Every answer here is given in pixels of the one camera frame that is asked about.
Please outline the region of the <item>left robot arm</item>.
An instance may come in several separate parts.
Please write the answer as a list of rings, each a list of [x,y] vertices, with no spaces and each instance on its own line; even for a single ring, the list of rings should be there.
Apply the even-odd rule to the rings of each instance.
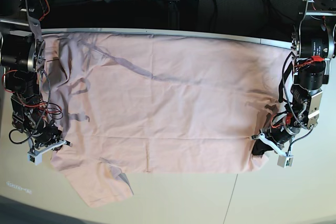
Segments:
[[[335,0],[302,0],[278,88],[278,101],[285,109],[251,136],[253,156],[274,151],[279,166],[292,165],[292,146],[300,140],[297,135],[302,129],[311,133],[318,124],[321,87],[329,82],[334,58]]]

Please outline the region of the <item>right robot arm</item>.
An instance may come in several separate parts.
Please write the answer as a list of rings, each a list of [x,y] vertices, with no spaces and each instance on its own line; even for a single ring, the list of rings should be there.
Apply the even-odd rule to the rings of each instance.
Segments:
[[[46,152],[71,144],[55,124],[63,117],[61,107],[52,103],[51,97],[44,100],[41,93],[44,79],[51,92],[40,26],[49,12],[47,0],[1,0],[1,85],[12,95],[11,132],[26,134],[19,144],[28,143],[27,159],[35,165]]]

